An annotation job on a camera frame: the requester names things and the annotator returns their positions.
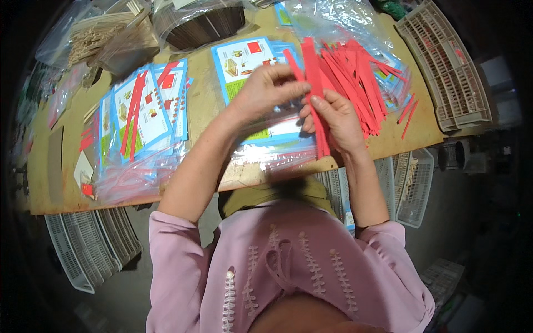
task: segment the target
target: bundle of wooden sticks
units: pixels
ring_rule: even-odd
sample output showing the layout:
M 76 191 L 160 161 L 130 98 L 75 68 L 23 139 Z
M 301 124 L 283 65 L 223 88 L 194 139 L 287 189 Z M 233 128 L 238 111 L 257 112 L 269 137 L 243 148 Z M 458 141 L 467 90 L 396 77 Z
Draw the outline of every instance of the bundle of wooden sticks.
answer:
M 104 14 L 74 23 L 70 31 L 69 67 L 96 55 L 135 18 L 132 12 Z

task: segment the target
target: concrete floor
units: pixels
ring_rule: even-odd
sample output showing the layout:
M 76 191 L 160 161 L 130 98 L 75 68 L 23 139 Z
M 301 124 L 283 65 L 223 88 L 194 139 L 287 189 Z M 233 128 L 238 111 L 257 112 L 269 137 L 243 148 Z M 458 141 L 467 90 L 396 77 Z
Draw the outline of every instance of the concrete floor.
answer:
M 477 188 L 475 179 L 461 172 L 434 173 L 422 226 L 419 229 L 406 227 L 406 250 L 419 272 L 429 267 L 437 258 L 454 259 L 469 247 L 476 225 L 472 217 L 476 215 Z M 213 198 L 200 220 L 203 245 L 210 243 L 212 230 L 220 221 L 216 202 L 217 197 Z M 83 302 L 114 325 L 127 331 L 143 332 L 150 310 L 152 277 L 148 217 L 156 208 L 157 204 L 139 212 L 132 207 L 126 209 L 133 229 L 144 247 L 135 270 L 114 275 L 96 290 L 95 295 L 74 290 L 64 274 L 56 274 L 53 278 L 53 290 L 60 294 L 58 297 L 69 306 Z

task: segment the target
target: woman's left hand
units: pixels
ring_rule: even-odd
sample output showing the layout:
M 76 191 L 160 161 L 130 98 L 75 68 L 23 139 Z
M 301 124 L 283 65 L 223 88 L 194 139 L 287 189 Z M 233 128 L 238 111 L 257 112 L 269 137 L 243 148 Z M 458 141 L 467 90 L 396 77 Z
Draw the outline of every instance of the woman's left hand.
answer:
M 288 65 L 261 66 L 228 105 L 239 125 L 245 126 L 274 110 L 277 105 L 300 98 L 311 91 L 311 84 L 294 80 Z

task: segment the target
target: woman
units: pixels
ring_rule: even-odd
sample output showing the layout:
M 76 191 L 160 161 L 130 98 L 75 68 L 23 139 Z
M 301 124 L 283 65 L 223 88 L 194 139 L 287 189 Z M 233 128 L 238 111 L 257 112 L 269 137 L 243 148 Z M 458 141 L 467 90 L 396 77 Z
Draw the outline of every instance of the woman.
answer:
M 422 332 L 434 301 L 389 221 L 352 104 L 324 89 L 310 102 L 344 160 L 357 239 L 325 209 L 276 200 L 235 212 L 212 254 L 197 221 L 239 130 L 308 93 L 289 66 L 260 67 L 205 129 L 150 216 L 148 332 Z M 314 132 L 306 104 L 303 131 Z

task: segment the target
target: woman's right hand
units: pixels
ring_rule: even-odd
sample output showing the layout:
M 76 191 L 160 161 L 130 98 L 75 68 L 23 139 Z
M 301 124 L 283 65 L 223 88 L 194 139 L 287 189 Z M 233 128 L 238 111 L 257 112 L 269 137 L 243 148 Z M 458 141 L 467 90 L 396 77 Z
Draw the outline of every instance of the woman's right hand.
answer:
M 361 124 L 349 100 L 338 92 L 326 88 L 324 88 L 324 99 L 318 96 L 311 96 L 310 101 L 304 99 L 305 105 L 300 111 L 300 117 L 304 119 L 302 130 L 313 133 L 315 127 L 309 102 L 328 123 L 332 144 L 338 152 L 355 153 L 365 149 Z

